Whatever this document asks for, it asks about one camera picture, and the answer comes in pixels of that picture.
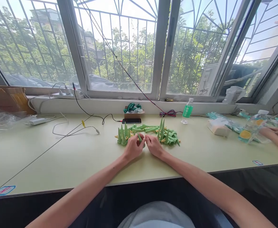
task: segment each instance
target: person's left hand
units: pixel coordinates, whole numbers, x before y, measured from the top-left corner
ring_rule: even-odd
[[[124,156],[129,162],[141,154],[143,146],[145,144],[144,135],[140,134],[140,133],[139,133],[139,135],[142,138],[142,141],[140,144],[139,144],[137,134],[135,134],[133,137],[129,138],[127,141],[127,145],[124,150]]]

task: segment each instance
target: bottle cap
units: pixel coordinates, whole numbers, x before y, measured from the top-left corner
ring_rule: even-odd
[[[259,110],[258,113],[259,114],[267,115],[269,113],[269,111],[267,111],[267,110]]]

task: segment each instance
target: table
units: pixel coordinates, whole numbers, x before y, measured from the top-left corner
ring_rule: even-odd
[[[243,124],[245,119],[230,117]],[[180,147],[164,146],[172,155],[191,163],[200,169],[213,173],[258,167],[258,160],[264,166],[278,165],[278,148],[273,143],[245,144],[231,132],[228,138],[216,136],[207,128],[207,118],[192,117],[187,125],[180,118],[165,117],[165,125],[177,131]],[[8,195],[24,195],[70,190],[117,159],[124,147],[117,144],[117,129],[121,123],[106,119],[90,118],[86,125],[94,129],[66,137],[51,147],[41,157],[14,176],[5,185],[16,186]],[[158,115],[143,115],[142,123],[158,125]],[[180,177],[172,168],[153,157],[148,148],[137,161],[125,167],[109,185],[136,183]]]
[[[82,125],[79,115],[66,116],[69,124],[58,125],[55,132],[68,134],[79,124]],[[22,122],[11,129],[1,130],[0,186],[62,140],[64,137],[52,134],[52,129],[55,124],[65,121],[64,118],[60,118],[36,126],[27,126]]]

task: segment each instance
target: smartphone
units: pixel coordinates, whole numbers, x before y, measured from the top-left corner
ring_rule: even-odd
[[[140,124],[141,123],[141,119],[123,119],[122,123],[127,123],[127,124]]]

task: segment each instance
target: light green table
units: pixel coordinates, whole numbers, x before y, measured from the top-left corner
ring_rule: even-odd
[[[122,115],[114,115],[114,118],[122,119]],[[245,123],[240,117],[230,118]],[[180,123],[180,117],[166,117],[165,125],[177,131],[181,144],[180,147],[164,146],[165,149],[209,173],[262,167],[254,164],[254,160],[264,166],[278,165],[278,148],[273,143],[247,145],[237,139],[235,132],[228,138],[216,136],[207,128],[207,120],[192,117],[184,125]],[[72,189],[118,158],[124,147],[117,144],[114,136],[121,123],[108,118],[102,126],[101,121],[93,117],[86,121],[86,125],[95,126],[100,135],[91,129],[66,137],[12,179],[7,179],[3,186],[16,186],[8,196]],[[142,117],[142,123],[147,125],[158,125],[159,122],[158,115]],[[141,157],[124,168],[109,185],[176,177],[179,177],[178,173],[153,157],[145,147]]]
[[[69,124],[60,124],[55,132],[68,134],[81,124],[80,115],[66,115]],[[52,134],[55,124],[63,123],[60,118],[36,126],[17,124],[13,128],[0,131],[0,186],[62,140],[63,136]]]

